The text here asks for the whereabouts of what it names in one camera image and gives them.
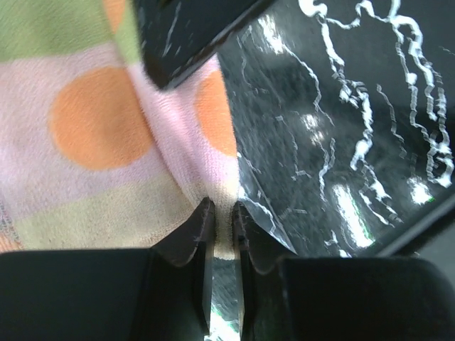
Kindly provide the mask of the orange blue dotted towel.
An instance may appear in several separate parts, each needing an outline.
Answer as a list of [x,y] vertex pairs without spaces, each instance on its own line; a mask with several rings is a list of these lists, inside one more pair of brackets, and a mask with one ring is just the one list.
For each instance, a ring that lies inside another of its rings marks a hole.
[[1,250],[150,247],[240,184],[216,57],[160,91],[130,1],[1,2]]

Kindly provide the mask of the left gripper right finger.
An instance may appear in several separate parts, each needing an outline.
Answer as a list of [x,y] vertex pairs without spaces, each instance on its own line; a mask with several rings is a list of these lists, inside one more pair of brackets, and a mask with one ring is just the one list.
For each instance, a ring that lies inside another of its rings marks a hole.
[[403,257],[302,258],[232,212],[242,340],[453,340],[454,289]]

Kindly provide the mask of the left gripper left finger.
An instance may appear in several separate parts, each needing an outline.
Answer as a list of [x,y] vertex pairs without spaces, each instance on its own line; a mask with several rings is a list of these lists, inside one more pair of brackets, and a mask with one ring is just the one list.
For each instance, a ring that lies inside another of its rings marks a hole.
[[202,340],[214,229],[204,199],[150,248],[2,254],[1,339]]

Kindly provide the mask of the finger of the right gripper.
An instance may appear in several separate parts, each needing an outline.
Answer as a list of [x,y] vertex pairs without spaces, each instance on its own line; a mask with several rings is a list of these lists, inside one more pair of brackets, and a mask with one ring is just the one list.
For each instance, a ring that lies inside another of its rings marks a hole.
[[270,7],[268,0],[134,1],[144,69],[173,89],[233,34]]

